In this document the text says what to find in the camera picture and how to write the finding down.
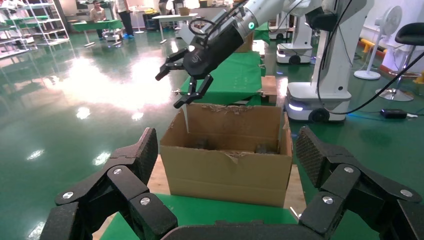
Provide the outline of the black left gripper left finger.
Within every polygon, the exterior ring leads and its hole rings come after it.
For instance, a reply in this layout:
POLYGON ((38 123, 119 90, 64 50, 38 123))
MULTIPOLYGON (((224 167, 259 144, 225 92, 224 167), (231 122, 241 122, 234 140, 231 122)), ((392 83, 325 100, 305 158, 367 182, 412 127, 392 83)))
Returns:
POLYGON ((148 127, 137 143, 116 149, 99 171, 56 196, 40 238, 91 240, 120 213, 140 240, 162 239, 178 220, 148 188, 157 157, 157 132, 148 127))

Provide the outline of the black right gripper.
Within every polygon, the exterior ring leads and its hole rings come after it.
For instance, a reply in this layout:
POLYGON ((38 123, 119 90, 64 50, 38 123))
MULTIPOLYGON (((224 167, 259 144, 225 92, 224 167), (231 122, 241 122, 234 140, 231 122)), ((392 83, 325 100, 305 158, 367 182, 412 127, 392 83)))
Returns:
POLYGON ((210 75, 224 60, 234 53, 242 44, 244 38, 234 25, 228 26, 220 35, 209 41, 205 48, 196 48, 189 51, 183 48, 167 56, 164 64, 159 68, 159 73, 155 76, 157 81, 164 78, 170 71, 186 70, 191 76, 188 84, 187 94, 177 100, 173 107, 181 108, 189 105, 195 100, 204 97, 211 86, 214 78, 210 75), (185 68, 182 59, 185 57, 185 68), (200 87, 197 88, 199 79, 204 79, 200 87))

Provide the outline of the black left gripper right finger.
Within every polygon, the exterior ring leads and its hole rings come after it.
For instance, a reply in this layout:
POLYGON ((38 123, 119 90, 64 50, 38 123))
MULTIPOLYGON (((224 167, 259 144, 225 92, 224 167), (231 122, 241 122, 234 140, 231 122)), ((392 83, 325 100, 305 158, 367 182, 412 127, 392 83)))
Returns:
POLYGON ((296 156, 318 190, 299 225, 328 240, 345 212, 357 214, 382 240, 424 237, 422 197, 412 188, 362 165, 346 148, 320 140, 303 126, 296 156))

